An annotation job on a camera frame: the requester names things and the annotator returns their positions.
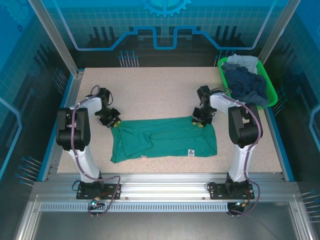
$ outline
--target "green laundry basket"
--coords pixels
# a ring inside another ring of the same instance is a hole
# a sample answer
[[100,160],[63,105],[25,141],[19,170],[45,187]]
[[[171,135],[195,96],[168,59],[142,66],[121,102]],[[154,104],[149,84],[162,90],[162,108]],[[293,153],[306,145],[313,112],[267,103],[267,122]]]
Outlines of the green laundry basket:
[[[228,60],[227,57],[221,58],[218,62],[218,67],[220,69],[220,73],[221,73],[221,77],[222,77],[222,81],[223,81],[223,85],[227,88],[228,84],[224,75],[224,71],[221,68],[221,64],[225,63]],[[262,64],[262,62],[260,60],[258,60],[258,63],[256,64],[256,69],[257,69],[257,73],[258,75],[262,75],[265,78],[266,81],[266,95],[268,97],[268,102],[269,105],[265,106],[265,107],[272,107],[273,105],[275,105],[278,101],[278,95],[276,93],[276,90],[274,88],[274,86],[272,85],[270,78],[268,77],[268,74]]]

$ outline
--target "work surface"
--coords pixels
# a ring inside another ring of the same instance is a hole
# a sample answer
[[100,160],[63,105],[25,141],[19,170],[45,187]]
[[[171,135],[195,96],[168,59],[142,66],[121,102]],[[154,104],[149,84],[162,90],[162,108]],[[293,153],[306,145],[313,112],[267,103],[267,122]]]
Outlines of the work surface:
[[[122,120],[164,119],[191,116],[200,100],[197,89],[222,87],[217,67],[86,68],[76,102],[90,94],[94,85],[111,91]],[[256,146],[250,172],[282,172],[263,110],[259,110],[263,137]],[[212,121],[217,155],[211,157],[137,158],[120,163],[110,161],[113,136],[110,129],[90,117],[90,150],[102,173],[227,173],[232,163],[228,116],[218,111]],[[63,151],[58,173],[78,173],[72,157]]]

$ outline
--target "green cloth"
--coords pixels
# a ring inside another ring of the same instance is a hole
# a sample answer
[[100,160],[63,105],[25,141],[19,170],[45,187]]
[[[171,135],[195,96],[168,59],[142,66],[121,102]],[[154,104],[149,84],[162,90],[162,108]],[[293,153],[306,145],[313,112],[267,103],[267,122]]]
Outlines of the green cloth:
[[122,121],[111,127],[111,162],[164,156],[209,157],[217,154],[214,127],[192,124],[192,117]]

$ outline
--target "blue cloth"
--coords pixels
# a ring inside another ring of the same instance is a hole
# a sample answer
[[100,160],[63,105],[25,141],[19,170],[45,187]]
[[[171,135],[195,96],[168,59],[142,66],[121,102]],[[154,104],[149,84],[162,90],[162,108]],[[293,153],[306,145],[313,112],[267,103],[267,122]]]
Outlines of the blue cloth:
[[250,73],[244,66],[223,64],[225,80],[232,90],[234,99],[245,103],[255,103],[257,106],[269,104],[267,96],[267,84],[263,76]]

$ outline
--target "black mounting plate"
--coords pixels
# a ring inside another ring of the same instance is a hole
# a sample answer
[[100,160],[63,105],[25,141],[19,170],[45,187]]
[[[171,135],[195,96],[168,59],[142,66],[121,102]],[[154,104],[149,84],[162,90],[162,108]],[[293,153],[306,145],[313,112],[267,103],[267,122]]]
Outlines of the black mounting plate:
[[[207,185],[207,189],[210,193],[211,200],[247,200],[248,195],[246,193],[237,194],[230,196],[228,194],[226,185],[224,183],[211,182]],[[255,199],[255,193],[252,184],[248,185],[248,190],[250,191],[250,200]]]
[[[101,189],[97,187],[96,182],[79,184],[78,190],[76,193],[76,199],[92,200],[95,197],[99,197],[102,195],[101,200],[110,200],[114,195],[116,187],[117,187],[117,184],[104,183],[103,190],[101,191]],[[119,200],[120,194],[121,194],[121,184],[119,184],[118,193],[115,195],[114,199]]]

